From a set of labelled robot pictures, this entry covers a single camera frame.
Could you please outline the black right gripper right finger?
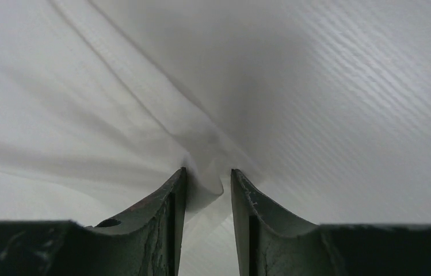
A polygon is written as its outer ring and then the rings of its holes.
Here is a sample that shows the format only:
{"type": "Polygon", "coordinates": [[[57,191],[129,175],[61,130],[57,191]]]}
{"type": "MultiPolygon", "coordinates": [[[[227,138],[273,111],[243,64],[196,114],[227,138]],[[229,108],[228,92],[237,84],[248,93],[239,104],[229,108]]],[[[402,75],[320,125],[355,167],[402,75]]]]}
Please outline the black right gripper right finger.
{"type": "Polygon", "coordinates": [[[314,224],[231,172],[240,275],[431,275],[431,224],[314,224]]]}

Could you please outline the white printed t-shirt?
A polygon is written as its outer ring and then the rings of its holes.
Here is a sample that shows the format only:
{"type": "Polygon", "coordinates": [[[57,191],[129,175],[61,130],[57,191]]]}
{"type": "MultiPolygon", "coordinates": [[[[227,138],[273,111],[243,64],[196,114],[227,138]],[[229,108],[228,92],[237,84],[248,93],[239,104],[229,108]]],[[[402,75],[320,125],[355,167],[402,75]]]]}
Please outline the white printed t-shirt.
{"type": "Polygon", "coordinates": [[[313,223],[431,223],[431,1],[0,1],[0,220],[194,175],[181,275],[237,275],[230,171],[313,223]]]}

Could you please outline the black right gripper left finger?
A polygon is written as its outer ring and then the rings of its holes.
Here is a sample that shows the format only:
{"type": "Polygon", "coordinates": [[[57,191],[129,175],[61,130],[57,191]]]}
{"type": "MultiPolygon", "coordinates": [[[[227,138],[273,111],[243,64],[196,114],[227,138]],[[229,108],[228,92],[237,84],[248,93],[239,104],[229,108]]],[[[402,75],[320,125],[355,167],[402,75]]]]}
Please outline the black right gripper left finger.
{"type": "Polygon", "coordinates": [[[177,275],[188,173],[98,225],[0,221],[0,275],[177,275]]]}

